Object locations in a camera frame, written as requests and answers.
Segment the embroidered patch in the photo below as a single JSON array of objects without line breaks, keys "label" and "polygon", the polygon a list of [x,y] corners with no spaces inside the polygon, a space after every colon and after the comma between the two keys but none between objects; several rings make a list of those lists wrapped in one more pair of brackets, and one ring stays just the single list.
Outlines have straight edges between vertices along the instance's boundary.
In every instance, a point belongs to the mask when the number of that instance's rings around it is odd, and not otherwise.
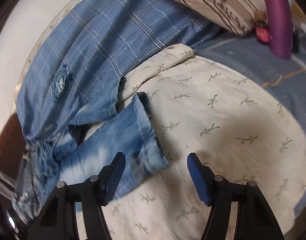
[{"label": "embroidered patch", "polygon": [[67,89],[67,86],[67,70],[61,70],[56,74],[53,84],[53,97],[55,101],[57,101],[61,97],[61,95],[63,95],[63,93]]}]

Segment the bed sheet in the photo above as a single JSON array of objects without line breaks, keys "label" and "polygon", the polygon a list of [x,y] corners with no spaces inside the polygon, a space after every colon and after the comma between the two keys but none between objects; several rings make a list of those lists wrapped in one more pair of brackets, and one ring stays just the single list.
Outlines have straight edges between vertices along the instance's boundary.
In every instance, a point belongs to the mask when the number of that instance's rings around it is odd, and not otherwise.
[{"label": "bed sheet", "polygon": [[[171,165],[103,208],[113,239],[200,239],[210,208],[189,176],[190,152],[231,182],[257,181],[282,232],[291,229],[306,189],[306,135],[285,108],[279,111],[280,102],[246,76],[182,44],[126,75],[121,108],[138,91],[149,95],[151,122]],[[233,238],[236,207],[227,239]],[[77,219],[83,232],[81,212]]]}]

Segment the white wall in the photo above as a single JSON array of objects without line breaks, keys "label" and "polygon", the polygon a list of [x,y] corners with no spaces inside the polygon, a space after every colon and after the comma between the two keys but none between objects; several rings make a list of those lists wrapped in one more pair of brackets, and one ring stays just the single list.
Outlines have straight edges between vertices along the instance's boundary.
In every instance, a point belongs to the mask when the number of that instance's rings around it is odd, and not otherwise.
[{"label": "white wall", "polygon": [[20,0],[0,35],[0,132],[10,116],[15,86],[36,41],[71,0]]}]

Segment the purple cylinder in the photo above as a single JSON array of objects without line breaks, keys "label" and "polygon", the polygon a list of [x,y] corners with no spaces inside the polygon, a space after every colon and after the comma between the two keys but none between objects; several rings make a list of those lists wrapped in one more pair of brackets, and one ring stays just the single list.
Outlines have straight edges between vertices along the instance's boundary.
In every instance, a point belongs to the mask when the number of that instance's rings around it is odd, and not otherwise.
[{"label": "purple cylinder", "polygon": [[269,23],[270,51],[282,58],[291,58],[291,10],[288,0],[265,0]]}]

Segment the metal screw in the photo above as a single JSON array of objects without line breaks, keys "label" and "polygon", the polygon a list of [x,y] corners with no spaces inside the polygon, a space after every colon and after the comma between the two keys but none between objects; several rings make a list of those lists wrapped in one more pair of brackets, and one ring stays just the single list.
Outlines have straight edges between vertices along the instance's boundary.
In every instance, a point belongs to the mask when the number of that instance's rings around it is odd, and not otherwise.
[{"label": "metal screw", "polygon": [[64,183],[63,181],[60,181],[60,182],[56,185],[56,187],[57,187],[57,188],[62,188],[62,187],[64,187],[64,185],[65,185],[65,183]]},{"label": "metal screw", "polygon": [[251,187],[256,187],[257,183],[255,181],[251,180],[251,181],[248,182],[248,185],[251,186]]},{"label": "metal screw", "polygon": [[223,178],[222,176],[220,176],[220,175],[216,175],[216,176],[215,176],[215,180],[218,181],[218,182],[223,181],[223,179],[224,179],[224,178]]},{"label": "metal screw", "polygon": [[90,181],[97,181],[99,179],[99,176],[93,175],[90,177]]}]

